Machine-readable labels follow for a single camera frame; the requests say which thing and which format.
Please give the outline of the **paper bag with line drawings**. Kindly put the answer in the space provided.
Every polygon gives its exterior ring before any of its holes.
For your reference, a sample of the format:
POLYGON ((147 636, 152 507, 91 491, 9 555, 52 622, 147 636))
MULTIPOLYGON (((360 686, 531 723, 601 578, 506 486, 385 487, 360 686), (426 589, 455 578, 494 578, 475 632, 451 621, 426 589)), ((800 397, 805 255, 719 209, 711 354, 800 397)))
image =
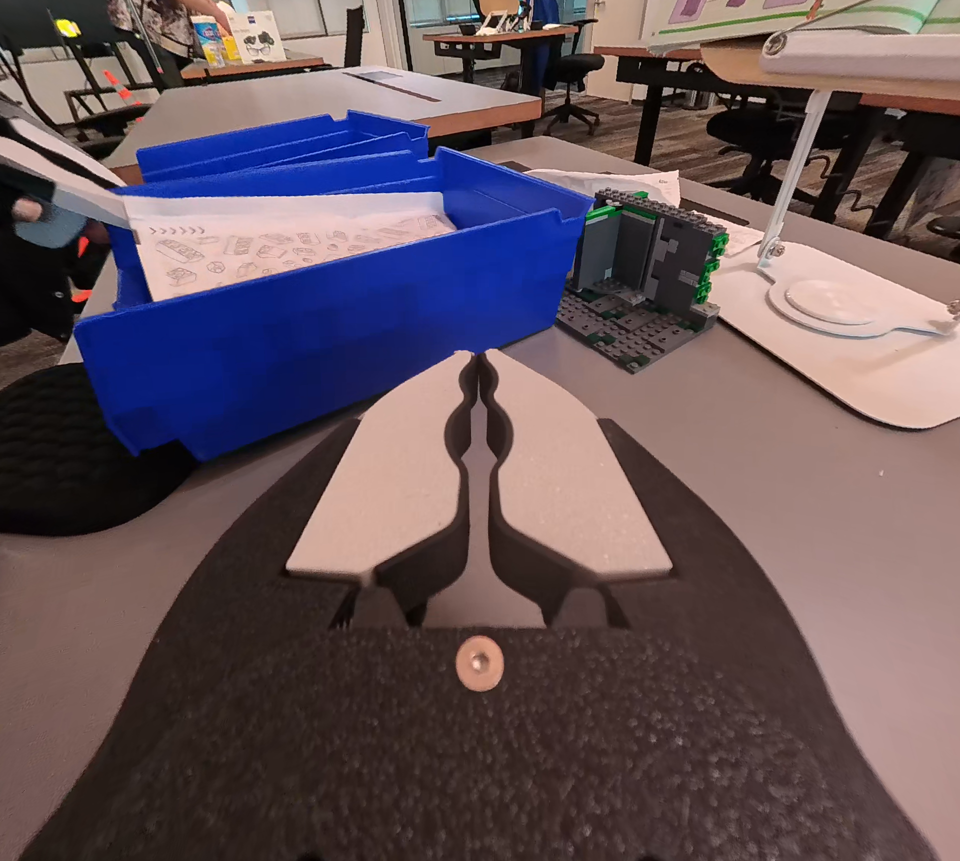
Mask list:
POLYGON ((156 302, 456 231, 438 192, 124 195, 123 202, 156 302))
POLYGON ((678 171, 622 174, 534 169, 526 171, 525 174, 528 178, 554 184, 594 199, 603 190, 613 190, 630 195, 642 193, 652 201, 672 207, 679 207, 682 200, 678 171))

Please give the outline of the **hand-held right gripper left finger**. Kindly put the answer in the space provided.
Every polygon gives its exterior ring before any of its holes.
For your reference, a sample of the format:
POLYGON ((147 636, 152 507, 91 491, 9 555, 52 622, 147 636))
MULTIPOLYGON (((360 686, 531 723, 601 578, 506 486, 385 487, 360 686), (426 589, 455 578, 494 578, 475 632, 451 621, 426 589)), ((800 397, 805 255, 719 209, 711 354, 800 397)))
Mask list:
POLYGON ((355 627, 421 627, 470 553, 473 353, 401 383, 357 421, 293 550, 295 579, 351 593, 355 627))

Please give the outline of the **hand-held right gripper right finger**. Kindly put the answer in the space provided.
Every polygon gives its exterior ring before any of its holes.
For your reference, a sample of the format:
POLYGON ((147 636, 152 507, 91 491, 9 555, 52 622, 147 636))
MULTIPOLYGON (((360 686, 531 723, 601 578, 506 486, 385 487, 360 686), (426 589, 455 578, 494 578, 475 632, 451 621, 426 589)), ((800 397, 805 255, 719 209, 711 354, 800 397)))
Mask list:
POLYGON ((666 579, 673 563, 611 446, 580 400, 497 349, 478 360, 495 456, 488 552, 498 579, 546 626, 624 624, 616 586, 666 579))

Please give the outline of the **grey brick build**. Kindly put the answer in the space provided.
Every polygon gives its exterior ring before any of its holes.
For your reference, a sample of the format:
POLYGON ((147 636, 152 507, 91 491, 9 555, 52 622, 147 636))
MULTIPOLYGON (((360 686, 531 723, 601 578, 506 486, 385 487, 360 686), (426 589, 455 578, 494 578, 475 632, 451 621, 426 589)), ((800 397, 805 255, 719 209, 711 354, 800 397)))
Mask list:
POLYGON ((556 326, 637 375, 715 326, 712 278, 729 246, 721 223, 612 187, 594 196, 556 326))

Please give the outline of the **white and wooden book stand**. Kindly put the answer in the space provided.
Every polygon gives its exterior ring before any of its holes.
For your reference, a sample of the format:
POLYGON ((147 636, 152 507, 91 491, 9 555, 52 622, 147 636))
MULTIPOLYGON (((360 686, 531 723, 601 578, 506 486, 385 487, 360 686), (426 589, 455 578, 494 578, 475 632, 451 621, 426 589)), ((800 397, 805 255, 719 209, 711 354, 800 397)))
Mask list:
POLYGON ((771 34, 701 47, 719 77, 811 90, 754 264, 723 262, 717 287, 726 323, 874 421, 926 430, 955 421, 958 302, 935 301, 782 231, 832 93, 958 99, 958 34, 879 34, 829 27, 830 15, 771 34))

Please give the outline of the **side desk with small posters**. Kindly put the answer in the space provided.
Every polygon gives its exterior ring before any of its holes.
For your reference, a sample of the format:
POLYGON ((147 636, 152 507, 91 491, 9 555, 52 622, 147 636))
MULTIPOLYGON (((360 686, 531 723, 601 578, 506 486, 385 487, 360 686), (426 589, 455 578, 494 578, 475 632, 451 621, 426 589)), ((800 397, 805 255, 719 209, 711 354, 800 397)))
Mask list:
POLYGON ((221 4, 221 11, 230 23, 228 33, 211 15, 191 17, 200 55, 181 72, 186 86, 330 68, 321 57, 288 52, 271 10, 239 12, 221 4))

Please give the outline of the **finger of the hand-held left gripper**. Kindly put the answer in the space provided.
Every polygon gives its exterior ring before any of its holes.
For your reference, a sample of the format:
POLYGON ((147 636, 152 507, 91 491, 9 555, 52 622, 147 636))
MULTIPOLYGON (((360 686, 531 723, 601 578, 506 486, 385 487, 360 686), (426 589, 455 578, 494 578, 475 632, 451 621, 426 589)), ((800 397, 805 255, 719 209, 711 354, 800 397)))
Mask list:
POLYGON ((133 229, 123 198, 96 185, 54 181, 47 201, 42 233, 80 233, 91 222, 133 229))
POLYGON ((70 175, 104 190, 122 188, 124 180, 87 152, 60 135, 33 121, 14 116, 1 117, 1 156, 4 163, 16 164, 51 181, 70 175))

